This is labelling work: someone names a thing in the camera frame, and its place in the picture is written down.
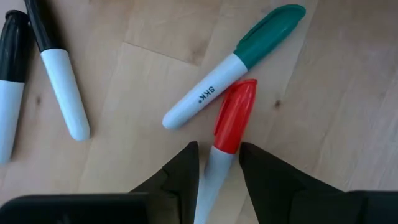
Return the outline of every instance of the marker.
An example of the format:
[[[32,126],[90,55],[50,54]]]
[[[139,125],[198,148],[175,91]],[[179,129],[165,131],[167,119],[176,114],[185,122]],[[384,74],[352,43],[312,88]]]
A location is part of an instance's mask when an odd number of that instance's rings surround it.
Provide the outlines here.
[[[90,138],[90,125],[81,102],[75,74],[46,2],[25,0],[30,23],[69,133],[77,141],[87,140]]]
[[[0,164],[11,158],[32,41],[28,16],[7,12],[0,38]]]
[[[199,180],[194,224],[207,222],[241,144],[256,99],[256,87],[257,80],[245,80],[228,89],[216,121],[215,143],[211,147],[204,176]]]
[[[305,15],[299,5],[270,12],[239,42],[236,50],[190,90],[163,118],[163,126],[176,129],[197,114],[261,61],[297,26]]]

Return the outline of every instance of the floor plank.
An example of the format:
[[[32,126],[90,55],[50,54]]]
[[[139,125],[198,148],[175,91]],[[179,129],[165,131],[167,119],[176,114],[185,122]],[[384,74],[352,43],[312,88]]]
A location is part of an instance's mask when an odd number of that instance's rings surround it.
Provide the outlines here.
[[[356,60],[351,43],[341,40],[339,33],[350,15],[329,19],[335,10],[324,4],[318,3],[271,132],[260,145],[309,174],[353,78],[350,62]]]
[[[126,42],[201,65],[221,0],[135,0]]]
[[[80,192],[128,192],[196,140],[186,133],[202,130],[172,132],[162,126],[169,100],[196,73],[196,66],[123,44]]]
[[[323,2],[318,8],[319,13],[339,11],[349,16],[335,30],[341,41],[335,47],[345,47],[344,57],[350,55],[352,59],[341,63],[331,57],[329,60],[353,77],[325,136],[314,170],[316,177],[341,189],[349,188],[359,160],[366,159],[361,155],[375,135],[377,114],[390,83],[398,75],[398,30],[389,28],[398,20],[397,10],[396,1],[376,4],[359,0]]]

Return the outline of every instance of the green marker cap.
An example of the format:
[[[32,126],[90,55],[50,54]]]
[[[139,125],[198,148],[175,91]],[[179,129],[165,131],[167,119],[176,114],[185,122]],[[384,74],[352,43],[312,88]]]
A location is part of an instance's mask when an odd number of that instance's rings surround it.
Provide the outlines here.
[[[296,4],[274,9],[243,37],[234,54],[251,69],[296,28],[304,15],[305,8]]]

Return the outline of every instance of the marker barrel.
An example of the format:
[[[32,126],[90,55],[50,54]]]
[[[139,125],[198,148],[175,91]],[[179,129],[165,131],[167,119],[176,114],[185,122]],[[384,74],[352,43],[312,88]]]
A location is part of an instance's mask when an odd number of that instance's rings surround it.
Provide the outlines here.
[[[214,146],[211,147],[205,173],[199,180],[194,224],[207,222],[234,159],[235,155],[225,153]]]
[[[68,52],[48,49],[41,54],[69,133],[77,141],[90,138],[90,125],[81,102]]]
[[[179,128],[247,72],[238,56],[229,55],[164,116],[163,126]]]
[[[0,164],[11,157],[24,84],[0,80]]]

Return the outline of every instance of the wood grain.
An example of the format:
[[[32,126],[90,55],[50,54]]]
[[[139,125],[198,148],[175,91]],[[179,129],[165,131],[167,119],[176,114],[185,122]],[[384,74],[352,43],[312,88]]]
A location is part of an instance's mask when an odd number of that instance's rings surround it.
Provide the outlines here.
[[[176,131],[162,127],[163,115],[257,21],[290,3],[307,15],[245,76],[259,88],[244,140],[343,190],[398,187],[397,1],[50,2],[92,138],[69,136],[35,50],[12,162],[0,167],[0,203],[127,192],[194,140],[205,158],[221,98]],[[0,14],[10,9],[25,11],[22,0],[0,1]],[[258,223],[237,161],[209,223]]]
[[[126,42],[201,65],[221,0],[135,0]]]

